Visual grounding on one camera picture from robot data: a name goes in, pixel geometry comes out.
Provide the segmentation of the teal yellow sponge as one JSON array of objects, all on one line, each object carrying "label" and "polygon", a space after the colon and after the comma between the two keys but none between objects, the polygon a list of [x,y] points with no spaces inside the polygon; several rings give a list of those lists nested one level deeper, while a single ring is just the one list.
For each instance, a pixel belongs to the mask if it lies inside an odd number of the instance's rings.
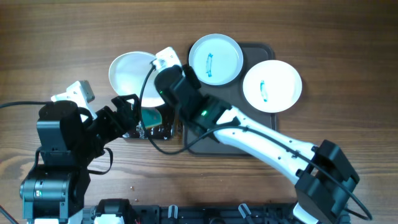
[{"label": "teal yellow sponge", "polygon": [[156,108],[143,108],[141,110],[143,124],[146,129],[162,124],[162,115]]}]

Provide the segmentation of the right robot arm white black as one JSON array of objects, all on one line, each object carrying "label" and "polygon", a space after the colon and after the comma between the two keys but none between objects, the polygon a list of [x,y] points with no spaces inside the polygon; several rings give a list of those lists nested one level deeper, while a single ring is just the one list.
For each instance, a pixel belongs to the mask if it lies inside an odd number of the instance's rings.
[{"label": "right robot arm white black", "polygon": [[154,85],[163,100],[201,138],[234,146],[273,167],[295,186],[294,216],[304,223],[336,223],[359,176],[335,143],[294,140],[246,116],[215,96],[202,95],[192,67],[159,70]]}]

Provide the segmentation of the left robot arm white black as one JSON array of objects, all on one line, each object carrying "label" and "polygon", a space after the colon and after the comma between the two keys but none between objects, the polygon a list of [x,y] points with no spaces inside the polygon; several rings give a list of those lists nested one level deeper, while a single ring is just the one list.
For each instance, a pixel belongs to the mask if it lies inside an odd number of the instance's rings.
[{"label": "left robot arm white black", "polygon": [[36,162],[21,183],[23,218],[68,219],[84,207],[85,192],[93,159],[110,150],[107,143],[120,138],[138,122],[138,96],[117,96],[111,101],[117,110],[105,106],[93,118],[90,111],[73,101],[56,101],[42,107],[37,121],[41,146]]}]

